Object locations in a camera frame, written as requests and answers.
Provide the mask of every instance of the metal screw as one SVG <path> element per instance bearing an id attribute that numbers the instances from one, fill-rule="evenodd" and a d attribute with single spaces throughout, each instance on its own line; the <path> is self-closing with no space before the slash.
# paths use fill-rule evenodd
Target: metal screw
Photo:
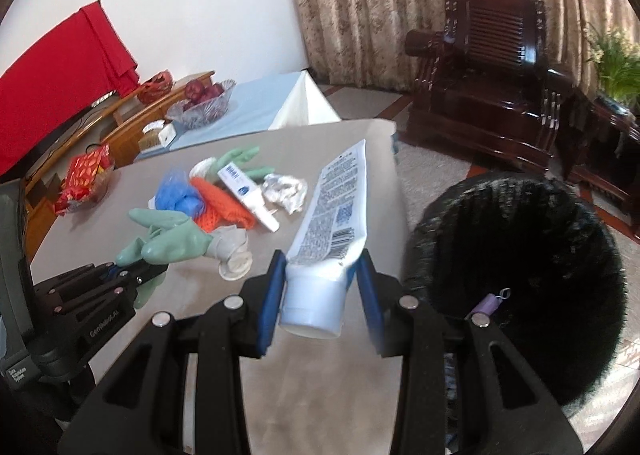
<path id="1" fill-rule="evenodd" d="M 244 305 L 244 300 L 240 295 L 232 294 L 225 298 L 225 307 L 228 308 L 228 310 L 237 310 L 241 308 L 242 305 Z"/>
<path id="2" fill-rule="evenodd" d="M 414 310 L 418 307 L 419 304 L 418 299 L 415 296 L 411 296 L 410 294 L 401 296 L 398 300 L 398 303 L 400 304 L 400 307 L 406 310 Z"/>
<path id="3" fill-rule="evenodd" d="M 475 312 L 471 315 L 471 323 L 476 327 L 489 327 L 490 321 L 484 312 Z"/>
<path id="4" fill-rule="evenodd" d="M 156 312 L 153 318 L 151 318 L 151 323 L 156 327 L 164 327 L 165 325 L 169 325 L 170 321 L 171 315 L 165 311 Z"/>

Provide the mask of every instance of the dark wooden chair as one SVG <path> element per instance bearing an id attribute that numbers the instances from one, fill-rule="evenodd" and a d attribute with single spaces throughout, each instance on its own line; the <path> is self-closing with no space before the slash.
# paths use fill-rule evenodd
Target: dark wooden chair
<path id="1" fill-rule="evenodd" d="M 640 118 L 616 114 L 599 96 L 590 100 L 576 89 L 562 105 L 557 147 L 564 178 L 613 197 L 640 239 Z"/>
<path id="2" fill-rule="evenodd" d="M 544 172 L 573 79 L 545 57 L 540 0 L 445 0 L 444 31 L 410 31 L 420 57 L 408 133 L 430 132 Z"/>

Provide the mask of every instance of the barcode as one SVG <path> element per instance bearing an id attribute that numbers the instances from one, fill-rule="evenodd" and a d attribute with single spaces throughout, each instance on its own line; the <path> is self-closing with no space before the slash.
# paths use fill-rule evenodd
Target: barcode
<path id="1" fill-rule="evenodd" d="M 335 223 L 338 226 L 342 226 L 343 224 L 346 224 L 351 218 L 352 213 L 353 213 L 353 201 L 338 208 L 338 214 L 335 218 Z"/>
<path id="2" fill-rule="evenodd" d="M 229 172 L 229 174 L 231 175 L 231 177 L 233 177 L 234 179 L 237 179 L 238 177 L 240 177 L 240 175 L 238 174 L 238 172 L 236 172 L 236 170 L 234 169 L 233 166 L 231 166 L 230 164 L 225 168 L 226 171 Z"/>
<path id="3" fill-rule="evenodd" d="M 331 247 L 324 258 L 339 258 L 342 260 L 346 257 L 349 244 L 353 241 L 353 235 L 353 228 L 336 231 L 331 235 Z"/>

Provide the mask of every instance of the white wall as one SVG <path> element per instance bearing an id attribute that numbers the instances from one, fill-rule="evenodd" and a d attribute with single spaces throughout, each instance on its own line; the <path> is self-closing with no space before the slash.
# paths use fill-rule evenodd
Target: white wall
<path id="1" fill-rule="evenodd" d="M 94 0 L 15 0 L 0 24 L 0 74 L 30 45 Z M 141 80 L 212 68 L 247 81 L 307 66 L 294 0 L 102 0 Z"/>

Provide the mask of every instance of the wooden armchair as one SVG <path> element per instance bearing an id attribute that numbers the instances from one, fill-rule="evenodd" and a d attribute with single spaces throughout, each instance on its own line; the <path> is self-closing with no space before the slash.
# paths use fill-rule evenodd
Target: wooden armchair
<path id="1" fill-rule="evenodd" d="M 444 31 L 410 31 L 420 57 L 408 133 L 436 132 L 536 172 L 548 168 L 572 76 L 545 57 L 540 0 L 445 0 Z"/>

